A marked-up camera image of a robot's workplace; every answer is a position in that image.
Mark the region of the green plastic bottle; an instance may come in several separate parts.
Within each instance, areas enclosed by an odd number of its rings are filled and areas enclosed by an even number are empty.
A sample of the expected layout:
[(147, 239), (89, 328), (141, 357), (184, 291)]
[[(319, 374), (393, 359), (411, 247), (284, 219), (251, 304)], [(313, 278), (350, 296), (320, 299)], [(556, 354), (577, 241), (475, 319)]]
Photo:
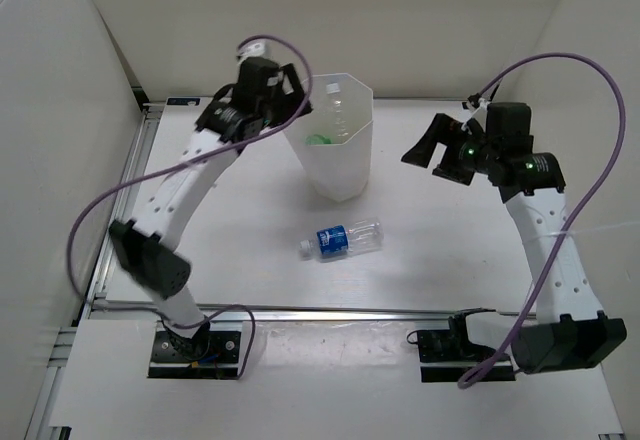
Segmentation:
[(305, 139), (306, 145), (331, 145), (332, 140), (321, 134), (312, 134), (306, 137)]

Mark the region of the clear plastic bottle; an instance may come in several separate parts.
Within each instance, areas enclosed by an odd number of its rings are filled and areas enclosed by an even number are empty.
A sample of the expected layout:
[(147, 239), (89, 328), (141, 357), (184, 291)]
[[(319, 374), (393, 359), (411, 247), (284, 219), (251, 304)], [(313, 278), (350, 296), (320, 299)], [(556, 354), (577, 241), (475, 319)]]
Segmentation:
[(345, 117), (345, 104), (340, 84), (332, 81), (325, 86), (324, 108), (333, 144), (342, 144), (349, 138), (349, 126)]

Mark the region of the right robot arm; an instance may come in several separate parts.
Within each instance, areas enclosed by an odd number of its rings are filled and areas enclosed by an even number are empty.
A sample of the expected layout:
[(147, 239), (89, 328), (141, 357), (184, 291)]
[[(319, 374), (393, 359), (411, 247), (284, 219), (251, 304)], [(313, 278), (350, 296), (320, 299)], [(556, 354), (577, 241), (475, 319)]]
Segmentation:
[(402, 162), (428, 167), (437, 145), (445, 150), (435, 176), (465, 186), (484, 175), (498, 189), (520, 235), (533, 280), (524, 311), (535, 321), (516, 323), (506, 345), (490, 342), (493, 312), (457, 314), (449, 347), (470, 360), (484, 347), (510, 354), (525, 374), (590, 369), (627, 338), (623, 320), (609, 317), (593, 292), (569, 230), (577, 213), (567, 209), (566, 182), (557, 158), (535, 152), (532, 113), (524, 103), (489, 103), (465, 122), (434, 116)]

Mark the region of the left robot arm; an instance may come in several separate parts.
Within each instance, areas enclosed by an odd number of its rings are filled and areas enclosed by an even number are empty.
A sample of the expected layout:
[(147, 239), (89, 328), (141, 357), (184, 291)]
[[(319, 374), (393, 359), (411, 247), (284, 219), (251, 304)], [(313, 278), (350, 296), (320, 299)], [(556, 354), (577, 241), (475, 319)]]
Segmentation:
[(226, 91), (229, 100), (215, 96), (198, 116), (181, 157), (185, 168), (166, 175), (136, 216), (109, 227), (121, 269), (149, 295), (175, 348), (188, 360), (206, 355), (210, 337), (187, 287), (191, 265), (176, 252), (182, 234), (209, 190), (240, 156), (244, 141), (286, 123), (294, 113), (311, 111), (293, 64), (247, 58)]

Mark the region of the white plastic bin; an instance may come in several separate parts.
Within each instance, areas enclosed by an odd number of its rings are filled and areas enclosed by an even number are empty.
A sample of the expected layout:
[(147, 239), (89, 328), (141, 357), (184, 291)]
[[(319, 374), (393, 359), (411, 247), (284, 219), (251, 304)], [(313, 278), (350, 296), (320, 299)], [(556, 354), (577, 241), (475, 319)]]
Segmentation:
[[(325, 86), (332, 81), (337, 81), (342, 90), (349, 138), (342, 144), (306, 145), (306, 137), (312, 134), (330, 138), (324, 97)], [(373, 91), (348, 73), (315, 75), (311, 105), (313, 111), (296, 119), (284, 134), (319, 195), (335, 202), (355, 198), (364, 190), (370, 174)]]

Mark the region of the blue label plastic bottle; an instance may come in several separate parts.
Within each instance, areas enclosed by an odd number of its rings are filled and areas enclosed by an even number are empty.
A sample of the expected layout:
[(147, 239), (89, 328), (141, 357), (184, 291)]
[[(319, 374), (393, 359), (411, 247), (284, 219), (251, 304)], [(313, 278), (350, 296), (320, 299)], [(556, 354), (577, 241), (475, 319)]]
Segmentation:
[(299, 243), (304, 260), (334, 261), (382, 248), (384, 232), (378, 219), (367, 219), (319, 229)]

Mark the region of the aluminium frame rail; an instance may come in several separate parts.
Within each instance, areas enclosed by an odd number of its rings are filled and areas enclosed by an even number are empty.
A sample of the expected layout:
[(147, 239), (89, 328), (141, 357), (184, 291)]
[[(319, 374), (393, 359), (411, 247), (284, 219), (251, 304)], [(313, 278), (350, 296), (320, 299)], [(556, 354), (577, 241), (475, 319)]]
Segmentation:
[[(464, 187), (401, 156), (453, 102), (379, 100), (369, 183), (334, 203), (306, 180), (283, 136), (254, 145), (220, 180), (181, 243), (190, 288), (240, 302), (258, 321), (241, 381), (146, 375), (153, 320), (83, 320), (56, 375), (51, 439), (520, 439), (518, 382), (462, 391), (424, 384), (411, 328), (472, 307), (517, 309), (529, 273), (497, 191)], [(378, 219), (382, 248), (322, 262), (299, 243), (319, 229)]]

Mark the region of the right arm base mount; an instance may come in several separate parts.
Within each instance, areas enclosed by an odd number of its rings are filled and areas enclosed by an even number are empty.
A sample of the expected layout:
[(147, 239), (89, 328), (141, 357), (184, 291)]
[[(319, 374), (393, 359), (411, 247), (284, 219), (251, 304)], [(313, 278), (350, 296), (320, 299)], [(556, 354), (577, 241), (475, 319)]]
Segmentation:
[(446, 326), (422, 326), (407, 333), (406, 342), (417, 348), (423, 383), (457, 383), (464, 388), (480, 382), (510, 382), (519, 368), (510, 350), (501, 354), (483, 376), (482, 364), (491, 359), (514, 320), (492, 309), (467, 309), (447, 318)]

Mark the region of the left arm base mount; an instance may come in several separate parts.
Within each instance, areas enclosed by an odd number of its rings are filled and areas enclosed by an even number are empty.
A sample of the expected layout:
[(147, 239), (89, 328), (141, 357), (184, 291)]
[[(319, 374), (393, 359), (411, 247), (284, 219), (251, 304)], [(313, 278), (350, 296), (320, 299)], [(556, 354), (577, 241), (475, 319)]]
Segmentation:
[[(214, 326), (218, 317), (232, 311), (246, 313), (249, 318), (250, 331), (243, 357), (240, 357), (241, 328), (224, 330)], [(244, 376), (257, 330), (255, 315), (248, 307), (223, 307), (189, 339), (169, 330), (164, 322), (161, 325), (154, 332), (147, 369), (149, 379), (238, 381)]]

